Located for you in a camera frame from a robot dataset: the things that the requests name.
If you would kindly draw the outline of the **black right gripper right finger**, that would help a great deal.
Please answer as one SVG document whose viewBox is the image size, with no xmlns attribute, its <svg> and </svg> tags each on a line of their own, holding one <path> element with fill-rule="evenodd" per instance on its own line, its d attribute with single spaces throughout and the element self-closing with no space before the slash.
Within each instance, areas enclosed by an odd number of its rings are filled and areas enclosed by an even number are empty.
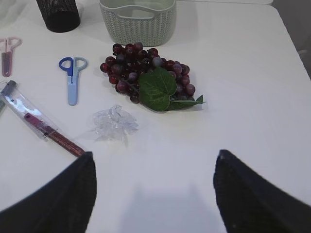
<svg viewBox="0 0 311 233">
<path fill-rule="evenodd" d="M 311 207 L 282 191 L 228 150 L 213 176 L 216 203 L 228 233 L 309 233 Z"/>
</svg>

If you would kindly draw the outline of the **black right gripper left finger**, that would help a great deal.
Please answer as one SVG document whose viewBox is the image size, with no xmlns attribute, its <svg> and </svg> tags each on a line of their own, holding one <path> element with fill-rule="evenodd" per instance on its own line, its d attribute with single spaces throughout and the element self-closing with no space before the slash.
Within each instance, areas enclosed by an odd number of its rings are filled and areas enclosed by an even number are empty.
<svg viewBox="0 0 311 233">
<path fill-rule="evenodd" d="M 92 152 L 0 213 L 2 233 L 84 233 L 97 197 Z"/>
</svg>

